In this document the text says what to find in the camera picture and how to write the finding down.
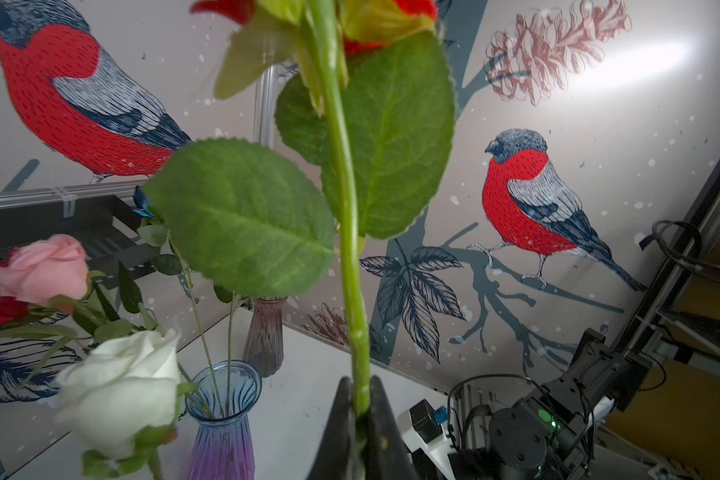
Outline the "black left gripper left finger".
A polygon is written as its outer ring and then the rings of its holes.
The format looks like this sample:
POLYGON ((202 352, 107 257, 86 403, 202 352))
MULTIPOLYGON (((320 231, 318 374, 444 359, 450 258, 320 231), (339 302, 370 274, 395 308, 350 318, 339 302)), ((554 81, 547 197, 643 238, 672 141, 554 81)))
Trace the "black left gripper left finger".
POLYGON ((363 473, 353 409, 353 384, 338 384, 328 420, 307 480, 359 479, 363 473))

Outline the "white artificial rose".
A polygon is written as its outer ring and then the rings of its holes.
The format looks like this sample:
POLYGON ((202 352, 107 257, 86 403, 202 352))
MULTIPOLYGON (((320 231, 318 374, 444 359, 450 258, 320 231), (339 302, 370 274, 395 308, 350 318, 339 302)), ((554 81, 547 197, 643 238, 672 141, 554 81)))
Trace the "white artificial rose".
POLYGON ((176 439, 181 398, 196 389, 177 360, 181 333, 142 331, 110 339, 55 378, 56 420, 80 439, 86 479, 148 469, 165 477, 158 449, 176 439))

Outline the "pink grey glass vase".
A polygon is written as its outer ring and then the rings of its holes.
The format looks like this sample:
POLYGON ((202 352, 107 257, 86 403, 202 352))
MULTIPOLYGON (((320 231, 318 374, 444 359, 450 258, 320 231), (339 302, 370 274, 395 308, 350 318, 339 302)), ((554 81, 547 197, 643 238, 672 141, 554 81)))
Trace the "pink grey glass vase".
POLYGON ((257 298, 245 342, 243 360, 262 378, 274 375, 284 360, 283 305, 285 298, 257 298))

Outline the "blue purple glass vase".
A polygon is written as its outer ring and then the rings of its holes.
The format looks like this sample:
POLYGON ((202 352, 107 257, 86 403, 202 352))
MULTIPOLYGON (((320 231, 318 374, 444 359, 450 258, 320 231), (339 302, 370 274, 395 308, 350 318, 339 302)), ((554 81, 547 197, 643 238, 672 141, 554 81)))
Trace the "blue purple glass vase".
POLYGON ((254 446, 248 414, 262 390, 258 371, 241 360, 218 362, 194 378, 197 389, 186 398, 198 423, 188 477, 200 480, 252 480, 254 446))

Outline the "pink artificial rose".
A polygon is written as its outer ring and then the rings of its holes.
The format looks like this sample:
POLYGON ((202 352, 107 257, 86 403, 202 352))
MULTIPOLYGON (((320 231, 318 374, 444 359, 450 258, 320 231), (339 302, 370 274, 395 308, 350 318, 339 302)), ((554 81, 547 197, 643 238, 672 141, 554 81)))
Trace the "pink artificial rose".
MULTIPOLYGON (((29 309, 25 316, 0 326, 0 339, 56 337, 54 347, 36 366, 40 369, 56 350, 76 338, 76 333, 67 327, 39 324, 38 320, 48 310, 67 311, 90 333, 114 327, 117 321, 83 303, 95 283, 78 240, 59 234, 22 248, 26 250, 22 263, 28 272, 25 293, 29 309)), ((130 337, 101 341, 84 362, 60 371, 57 382, 63 387, 78 384, 91 389, 134 380, 175 380, 178 378, 175 343, 173 330, 168 338, 155 331, 140 331, 130 337)))

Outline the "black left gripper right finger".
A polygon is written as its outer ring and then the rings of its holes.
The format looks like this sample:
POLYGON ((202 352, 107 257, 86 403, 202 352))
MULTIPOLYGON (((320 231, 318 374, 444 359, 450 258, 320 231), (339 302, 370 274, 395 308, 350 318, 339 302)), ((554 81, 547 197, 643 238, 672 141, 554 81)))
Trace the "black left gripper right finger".
POLYGON ((370 379, 370 410, 365 447, 366 478, 370 480, 415 480, 418 475, 397 427, 381 379, 370 379))

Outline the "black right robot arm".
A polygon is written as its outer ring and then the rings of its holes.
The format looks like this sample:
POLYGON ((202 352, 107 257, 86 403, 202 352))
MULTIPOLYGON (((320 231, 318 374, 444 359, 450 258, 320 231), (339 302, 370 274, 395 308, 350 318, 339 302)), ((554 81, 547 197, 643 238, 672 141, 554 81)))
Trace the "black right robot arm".
POLYGON ((585 331, 568 369, 490 418, 487 457, 494 479, 581 479, 594 456, 599 421, 625 410, 652 361, 615 350, 585 331))

